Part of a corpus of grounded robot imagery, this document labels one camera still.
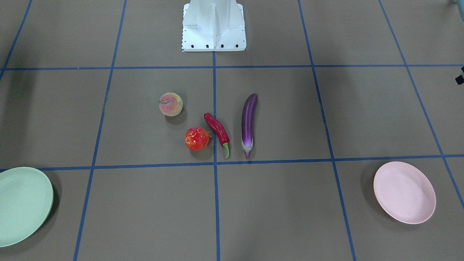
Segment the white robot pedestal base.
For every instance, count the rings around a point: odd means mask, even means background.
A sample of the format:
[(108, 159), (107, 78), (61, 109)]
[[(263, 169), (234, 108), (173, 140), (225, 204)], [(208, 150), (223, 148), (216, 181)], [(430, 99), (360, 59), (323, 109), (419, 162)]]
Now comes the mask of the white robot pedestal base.
[(243, 6), (235, 0), (191, 0), (183, 6), (181, 51), (245, 51)]

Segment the red chili pepper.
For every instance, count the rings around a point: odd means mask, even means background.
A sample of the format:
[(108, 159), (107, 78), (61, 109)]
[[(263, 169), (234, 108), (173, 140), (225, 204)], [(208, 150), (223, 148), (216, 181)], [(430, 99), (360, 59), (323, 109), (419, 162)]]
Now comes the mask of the red chili pepper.
[(225, 130), (225, 127), (222, 125), (221, 122), (219, 122), (210, 113), (205, 113), (204, 114), (204, 120), (207, 122), (207, 124), (210, 126), (210, 128), (216, 134), (217, 138), (219, 139), (219, 143), (222, 145), (222, 147), (225, 148), (225, 150), (226, 150), (225, 159), (228, 159), (230, 157), (230, 139), (229, 139), (229, 136), (228, 136), (228, 134), (227, 134), (227, 132)]

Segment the purple eggplant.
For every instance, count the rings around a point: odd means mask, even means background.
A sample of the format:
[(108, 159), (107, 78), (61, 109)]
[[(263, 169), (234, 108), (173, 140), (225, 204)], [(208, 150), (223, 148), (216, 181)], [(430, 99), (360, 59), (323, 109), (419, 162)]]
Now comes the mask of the purple eggplant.
[(257, 106), (257, 94), (251, 94), (245, 101), (241, 116), (241, 145), (245, 159), (249, 160), (253, 149), (254, 112)]

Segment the peach fruit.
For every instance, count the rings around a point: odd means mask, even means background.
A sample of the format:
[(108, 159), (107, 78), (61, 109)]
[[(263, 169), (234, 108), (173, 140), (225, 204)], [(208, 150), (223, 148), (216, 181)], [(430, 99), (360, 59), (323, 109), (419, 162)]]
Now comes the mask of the peach fruit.
[(159, 100), (159, 110), (167, 117), (179, 115), (183, 109), (183, 100), (173, 92), (163, 94)]

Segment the green plate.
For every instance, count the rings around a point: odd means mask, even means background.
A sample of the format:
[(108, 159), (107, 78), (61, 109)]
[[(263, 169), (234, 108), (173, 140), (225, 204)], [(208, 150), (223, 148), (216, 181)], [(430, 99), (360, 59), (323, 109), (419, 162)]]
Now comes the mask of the green plate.
[(47, 219), (54, 201), (49, 178), (33, 167), (15, 167), (0, 174), (0, 246), (31, 236)]

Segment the pink plate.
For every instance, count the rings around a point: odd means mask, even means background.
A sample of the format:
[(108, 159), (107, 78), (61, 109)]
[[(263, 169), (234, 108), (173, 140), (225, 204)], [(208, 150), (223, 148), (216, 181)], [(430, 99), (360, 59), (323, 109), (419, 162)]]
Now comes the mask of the pink plate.
[(405, 224), (428, 221), (436, 210), (436, 194), (421, 170), (406, 162), (387, 162), (373, 177), (373, 191), (381, 208)]

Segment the red pomegranate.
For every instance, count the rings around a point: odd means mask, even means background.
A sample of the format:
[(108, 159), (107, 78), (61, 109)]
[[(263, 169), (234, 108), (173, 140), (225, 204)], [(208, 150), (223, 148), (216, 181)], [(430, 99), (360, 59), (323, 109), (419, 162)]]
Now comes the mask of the red pomegranate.
[(212, 136), (203, 127), (193, 127), (187, 130), (184, 140), (189, 150), (202, 150), (209, 144)]

